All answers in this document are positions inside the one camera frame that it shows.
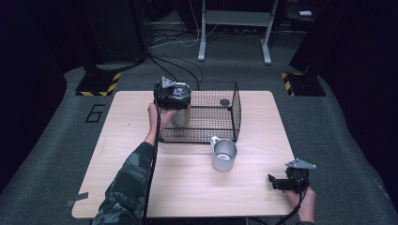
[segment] black stand base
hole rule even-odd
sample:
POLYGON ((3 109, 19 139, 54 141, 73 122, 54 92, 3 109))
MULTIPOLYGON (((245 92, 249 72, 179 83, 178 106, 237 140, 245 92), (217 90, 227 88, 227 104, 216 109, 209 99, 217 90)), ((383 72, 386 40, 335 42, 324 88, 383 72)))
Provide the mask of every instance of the black stand base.
POLYGON ((317 78, 308 78, 302 73, 282 73, 282 78, 289 96, 326 96, 317 78))
POLYGON ((97 69, 95 74, 86 72, 76 88, 76 96, 110 96, 119 78, 120 73, 101 69, 97 69))

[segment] hand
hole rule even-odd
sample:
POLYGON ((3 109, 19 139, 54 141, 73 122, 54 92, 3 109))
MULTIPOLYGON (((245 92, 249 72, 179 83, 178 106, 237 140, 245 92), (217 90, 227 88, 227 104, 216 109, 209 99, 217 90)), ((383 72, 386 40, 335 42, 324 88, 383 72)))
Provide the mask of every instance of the hand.
MULTIPOLYGON (((156 128, 158 124, 158 109, 156 108, 156 105, 152 102, 149 104, 147 110, 149 115, 149 132, 145 138, 145 141, 154 145, 156 138, 156 128)), ((161 135, 163 133, 163 130, 172 120, 173 116, 178 113, 178 110, 159 110, 161 110, 161 127, 159 130, 159 135, 161 135)))
MULTIPOLYGON (((299 194, 291 190, 286 190, 284 193, 289 198, 292 207, 296 207, 299 204, 299 194)), ((302 192, 302 196, 304 196, 304 199, 298 210, 298 217, 300 221, 314 222, 316 193, 311 187, 307 187, 307 192, 302 192)))

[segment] wooden tabletop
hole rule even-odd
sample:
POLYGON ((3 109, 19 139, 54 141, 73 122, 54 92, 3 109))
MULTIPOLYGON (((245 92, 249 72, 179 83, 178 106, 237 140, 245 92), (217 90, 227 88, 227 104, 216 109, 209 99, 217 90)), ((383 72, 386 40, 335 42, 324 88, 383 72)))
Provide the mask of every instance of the wooden tabletop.
MULTIPOLYGON (((149 218, 278 216, 292 208, 268 174, 285 178, 284 163, 294 159, 273 95, 268 91, 239 91, 241 127, 237 158, 230 172, 212 167, 210 144, 159 145, 150 190, 149 218)), ((150 91, 115 94, 79 193, 75 218, 93 218, 125 159, 149 129, 150 91)))

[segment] gray carpet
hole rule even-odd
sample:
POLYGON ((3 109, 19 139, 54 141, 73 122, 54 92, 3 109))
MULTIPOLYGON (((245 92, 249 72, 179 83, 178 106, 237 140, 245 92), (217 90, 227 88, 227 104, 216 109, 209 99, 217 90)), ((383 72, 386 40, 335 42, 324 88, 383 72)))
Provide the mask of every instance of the gray carpet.
MULTIPOLYGON (((151 48, 153 55, 193 72, 205 81, 237 81, 240 90, 273 93, 294 155, 313 164, 312 187, 317 192, 317 224, 398 224, 377 172, 349 134, 338 102, 320 79, 326 97, 290 97, 281 73, 288 66, 302 37, 279 34, 270 50, 272 65, 265 66, 259 36, 219 36, 207 43, 205 62, 197 62, 199 43, 151 48)), ((191 80, 186 71, 161 63, 178 79, 191 80)), ((115 91, 152 90, 164 73, 146 59, 122 73, 115 91)), ((67 200, 78 194, 85 170, 100 135, 113 96, 77 97, 82 68, 65 74, 68 90, 40 140, 0 196, 0 224, 89 224, 71 216, 67 200), (98 123, 85 123, 95 104, 103 114, 98 123)), ((277 217, 261 217, 274 224, 277 217)), ((293 224, 294 217, 287 224, 293 224)))

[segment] black wire mesh basket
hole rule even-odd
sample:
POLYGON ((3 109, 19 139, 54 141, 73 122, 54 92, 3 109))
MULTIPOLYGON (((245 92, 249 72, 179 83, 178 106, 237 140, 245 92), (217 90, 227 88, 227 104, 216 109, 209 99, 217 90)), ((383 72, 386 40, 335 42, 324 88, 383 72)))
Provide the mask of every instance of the black wire mesh basket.
POLYGON ((241 106, 236 82, 184 82, 191 88, 191 119, 188 125, 169 124, 163 143, 209 143, 210 138, 237 141, 241 106))

